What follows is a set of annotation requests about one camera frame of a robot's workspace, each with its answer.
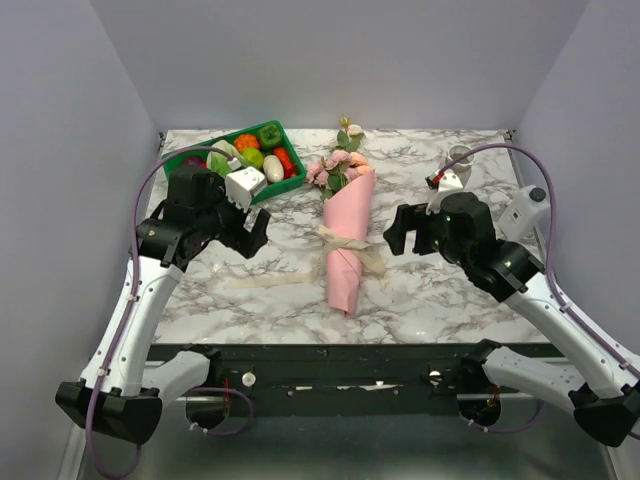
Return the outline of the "pink wrapping paper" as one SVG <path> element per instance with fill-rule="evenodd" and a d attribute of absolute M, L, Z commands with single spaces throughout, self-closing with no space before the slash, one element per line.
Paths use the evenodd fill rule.
<path fill-rule="evenodd" d="M 367 240 L 376 174 L 368 173 L 353 181 L 324 202 L 324 226 L 337 235 Z M 345 317 L 356 312 L 362 264 L 348 251 L 330 253 L 326 265 L 328 305 Z"/>

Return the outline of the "beige ribbon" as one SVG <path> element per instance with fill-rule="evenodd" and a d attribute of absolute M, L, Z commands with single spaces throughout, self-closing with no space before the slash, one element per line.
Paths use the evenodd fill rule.
<path fill-rule="evenodd" d="M 271 276 L 249 276 L 230 280 L 225 287 L 230 290 L 268 288 L 281 285 L 301 284 L 313 282 L 327 265 L 328 256 L 334 251 L 348 251 L 362 264 L 365 272 L 384 278 L 386 265 L 377 245 L 367 241 L 342 237 L 324 225 L 319 225 L 313 234 L 324 242 L 323 250 L 317 266 L 313 271 L 304 273 L 286 273 Z"/>

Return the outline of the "pink flower bouquet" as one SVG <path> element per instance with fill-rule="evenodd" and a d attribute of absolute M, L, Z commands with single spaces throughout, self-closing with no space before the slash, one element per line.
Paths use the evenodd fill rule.
<path fill-rule="evenodd" d="M 306 168 L 306 183 L 320 192 L 322 201 L 331 199 L 365 174 L 374 173 L 369 160 L 359 151 L 365 138 L 363 128 L 347 116 L 342 116 L 339 124 L 329 156 L 321 157 Z"/>

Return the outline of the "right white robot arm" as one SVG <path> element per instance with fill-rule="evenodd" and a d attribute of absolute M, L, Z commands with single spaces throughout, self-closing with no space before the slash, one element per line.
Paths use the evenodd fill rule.
<path fill-rule="evenodd" d="M 468 280 L 526 318 L 570 361 L 568 369 L 518 354 L 491 340 L 461 361 L 469 390 L 504 386 L 571 414 L 594 440 L 618 447 L 639 421 L 639 358 L 593 321 L 575 320 L 577 309 L 551 287 L 542 263 L 524 246 L 497 238 L 489 207 L 469 192 L 444 199 L 437 213 L 403 204 L 383 237 L 394 255 L 416 234 L 417 255 L 440 254 Z"/>

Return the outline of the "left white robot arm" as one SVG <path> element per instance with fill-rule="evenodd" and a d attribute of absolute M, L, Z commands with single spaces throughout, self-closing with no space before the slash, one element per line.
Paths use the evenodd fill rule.
<path fill-rule="evenodd" d="M 261 210 L 245 227 L 253 198 L 267 186 L 248 167 L 226 177 L 199 166 L 175 168 L 167 196 L 134 224 L 134 243 L 116 308 L 79 380 L 63 382 L 55 401 L 86 432 L 134 445 L 155 432 L 164 407 L 195 390 L 222 384 L 218 350 L 184 347 L 156 370 L 145 369 L 159 319 L 189 263 L 217 241 L 246 259 L 267 242 L 270 219 Z"/>

